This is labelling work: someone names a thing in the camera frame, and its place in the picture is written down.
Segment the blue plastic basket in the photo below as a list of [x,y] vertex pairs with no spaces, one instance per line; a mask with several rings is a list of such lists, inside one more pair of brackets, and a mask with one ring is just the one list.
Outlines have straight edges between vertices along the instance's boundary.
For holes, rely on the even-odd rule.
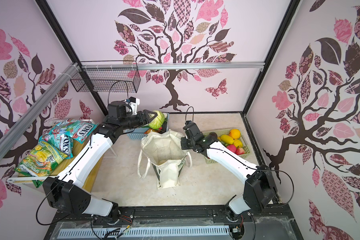
[[[165,132],[168,132],[169,130],[169,113],[167,113],[167,129],[165,130]],[[146,132],[149,128],[148,127],[139,127],[136,128],[133,133],[128,133],[127,136],[129,137],[129,139],[131,140],[141,140],[143,137],[147,136],[148,134],[145,134],[144,132]]]

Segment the butterfly decal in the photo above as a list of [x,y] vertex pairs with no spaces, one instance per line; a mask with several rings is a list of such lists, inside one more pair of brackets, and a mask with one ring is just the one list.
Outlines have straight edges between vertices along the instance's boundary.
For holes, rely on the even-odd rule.
[[86,107],[85,104],[80,100],[80,108],[83,112],[83,115],[80,117],[80,119],[89,119],[89,115],[91,114],[91,110],[89,107]]
[[220,93],[227,93],[227,79],[224,79],[220,82],[219,86],[217,88],[206,88],[205,90],[212,94],[213,97],[217,99],[217,97],[220,95]]

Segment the wallpaper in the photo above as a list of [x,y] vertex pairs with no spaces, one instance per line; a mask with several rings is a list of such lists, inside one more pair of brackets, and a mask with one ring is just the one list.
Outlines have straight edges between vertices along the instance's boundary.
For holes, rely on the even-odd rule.
[[[49,28],[48,23],[32,1],[0,1],[0,12],[8,16],[0,18],[0,139],[19,118],[48,89],[49,85],[70,64],[70,61]],[[24,224],[36,223],[34,213],[39,195],[22,189],[6,180],[14,174],[14,168],[38,142],[38,138],[51,128],[49,121],[65,118],[102,119],[102,114],[89,93],[76,93],[68,82],[33,121],[31,126],[0,162],[0,236],[22,233]],[[53,209],[40,214],[49,221]],[[2,232],[9,222],[19,221],[15,228]],[[38,230],[34,231],[35,239]]]
[[[288,3],[49,1],[81,60],[123,60],[125,64],[134,60],[139,64],[263,61]],[[252,11],[258,8],[261,18]],[[74,24],[73,17],[82,24]],[[256,18],[257,24],[251,24]],[[248,24],[239,26],[238,22]],[[140,70],[139,74],[138,93],[131,96],[140,98],[147,109],[178,112],[193,106],[196,111],[241,111],[258,69]],[[128,76],[133,78],[134,71]],[[156,93],[155,98],[145,92]],[[110,97],[120,99],[125,94]],[[102,99],[107,102],[107,94]]]
[[301,5],[249,119],[303,237],[360,239],[360,1]]

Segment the black wire mesh basket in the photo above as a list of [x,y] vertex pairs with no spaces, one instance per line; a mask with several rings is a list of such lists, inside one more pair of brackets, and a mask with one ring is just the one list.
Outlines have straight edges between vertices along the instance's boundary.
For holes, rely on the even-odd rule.
[[91,88],[95,92],[137,93],[140,75],[136,61],[121,60],[120,62],[126,67],[83,66],[81,71],[72,77],[71,83],[77,92],[89,92]]

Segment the snack bag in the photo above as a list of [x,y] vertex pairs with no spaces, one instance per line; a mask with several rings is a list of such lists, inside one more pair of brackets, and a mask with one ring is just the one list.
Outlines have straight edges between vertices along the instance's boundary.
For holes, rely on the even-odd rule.
[[39,138],[39,141],[46,141],[56,147],[58,150],[65,153],[68,157],[72,158],[73,140],[65,134],[44,134]]
[[65,134],[83,143],[95,128],[96,124],[70,118],[59,122],[51,129],[49,134]]
[[[40,141],[19,163],[15,171],[30,177],[49,176],[67,155],[46,141]],[[42,182],[33,181],[36,187]]]

